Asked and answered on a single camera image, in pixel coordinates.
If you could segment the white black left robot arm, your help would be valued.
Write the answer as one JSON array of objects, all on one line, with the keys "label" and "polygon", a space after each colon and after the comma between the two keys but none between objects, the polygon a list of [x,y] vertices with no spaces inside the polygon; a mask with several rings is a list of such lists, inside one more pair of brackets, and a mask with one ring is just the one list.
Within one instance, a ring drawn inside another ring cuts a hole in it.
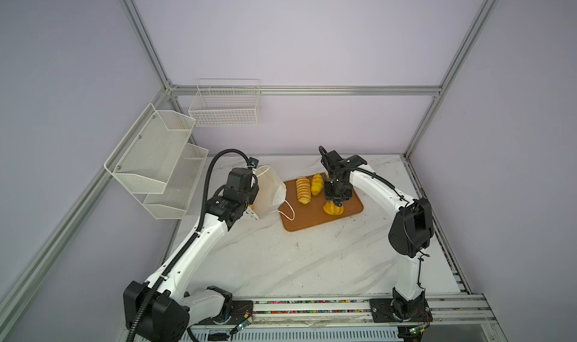
[{"label": "white black left robot arm", "polygon": [[132,281],[123,293],[128,341],[179,341],[204,319],[225,313],[228,293],[216,287],[189,294],[187,289],[209,252],[241,219],[258,193],[251,167],[234,168],[227,182],[203,202],[195,229],[143,283]]}]

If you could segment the yellow striped shell fake bread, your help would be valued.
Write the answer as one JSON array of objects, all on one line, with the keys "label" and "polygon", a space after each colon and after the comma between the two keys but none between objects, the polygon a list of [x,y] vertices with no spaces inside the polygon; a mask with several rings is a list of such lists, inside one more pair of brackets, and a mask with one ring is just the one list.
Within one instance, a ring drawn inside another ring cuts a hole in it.
[{"label": "yellow striped shell fake bread", "polygon": [[345,208],[342,205],[336,205],[332,201],[328,201],[323,205],[324,213],[332,216],[342,215],[345,211]]}]

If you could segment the yellow oblong fake bread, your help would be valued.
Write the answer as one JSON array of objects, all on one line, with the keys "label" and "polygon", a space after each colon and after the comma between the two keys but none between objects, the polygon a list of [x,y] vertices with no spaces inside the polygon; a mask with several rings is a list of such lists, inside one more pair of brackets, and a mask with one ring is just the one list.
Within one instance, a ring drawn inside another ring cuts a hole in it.
[{"label": "yellow oblong fake bread", "polygon": [[324,179],[323,175],[317,173],[313,176],[310,183],[310,191],[313,196],[318,196],[324,189]]}]

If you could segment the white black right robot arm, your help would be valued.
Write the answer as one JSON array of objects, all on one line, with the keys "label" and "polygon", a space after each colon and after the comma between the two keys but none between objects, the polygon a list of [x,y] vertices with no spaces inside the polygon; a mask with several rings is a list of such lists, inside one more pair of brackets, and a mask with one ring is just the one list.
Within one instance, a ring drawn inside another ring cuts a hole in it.
[{"label": "white black right robot arm", "polygon": [[413,198],[374,172],[358,155],[343,158],[336,151],[319,147],[325,199],[341,207],[355,188],[367,194],[392,219],[389,244],[398,254],[397,280],[392,290],[392,317],[399,321],[414,318],[425,307],[422,264],[434,236],[432,207],[428,199]]}]

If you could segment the yellow ridged fake bread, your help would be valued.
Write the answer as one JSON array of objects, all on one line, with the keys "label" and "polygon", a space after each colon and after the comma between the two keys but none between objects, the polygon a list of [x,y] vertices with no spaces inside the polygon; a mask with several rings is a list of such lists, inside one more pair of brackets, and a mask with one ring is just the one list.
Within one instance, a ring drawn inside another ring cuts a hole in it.
[{"label": "yellow ridged fake bread", "polygon": [[302,205],[307,205],[311,202],[311,182],[307,177],[300,177],[295,182],[295,190],[297,201]]}]

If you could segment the cartoon animal paper gift bag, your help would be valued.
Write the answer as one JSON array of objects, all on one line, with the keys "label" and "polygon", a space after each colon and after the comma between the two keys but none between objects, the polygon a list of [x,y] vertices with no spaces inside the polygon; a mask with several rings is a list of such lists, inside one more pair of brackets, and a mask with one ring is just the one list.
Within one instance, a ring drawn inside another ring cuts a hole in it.
[{"label": "cartoon animal paper gift bag", "polygon": [[[259,191],[254,203],[250,204],[246,210],[246,214],[255,220],[262,220],[273,213],[279,213],[293,221],[295,211],[286,200],[286,185],[276,171],[270,165],[264,165],[257,168],[255,176],[258,178]],[[290,208],[292,216],[279,209],[285,203]]]}]

